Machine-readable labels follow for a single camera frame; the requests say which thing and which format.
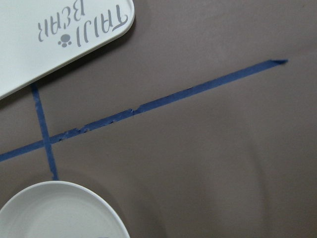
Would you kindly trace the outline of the white bear tray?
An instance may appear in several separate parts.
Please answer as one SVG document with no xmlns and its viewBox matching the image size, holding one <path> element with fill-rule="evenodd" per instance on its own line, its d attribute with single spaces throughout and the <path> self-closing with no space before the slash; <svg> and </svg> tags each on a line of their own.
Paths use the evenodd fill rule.
<svg viewBox="0 0 317 238">
<path fill-rule="evenodd" d="M 0 3 L 0 96 L 124 35 L 131 0 L 3 0 Z"/>
</svg>

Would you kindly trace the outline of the cream round plate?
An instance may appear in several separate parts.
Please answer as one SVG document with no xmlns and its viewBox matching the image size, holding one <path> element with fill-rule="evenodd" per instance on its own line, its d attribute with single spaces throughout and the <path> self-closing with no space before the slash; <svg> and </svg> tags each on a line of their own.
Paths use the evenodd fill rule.
<svg viewBox="0 0 317 238">
<path fill-rule="evenodd" d="M 0 210 L 2 238 L 128 238 L 114 209 L 91 190 L 66 181 L 31 185 Z"/>
</svg>

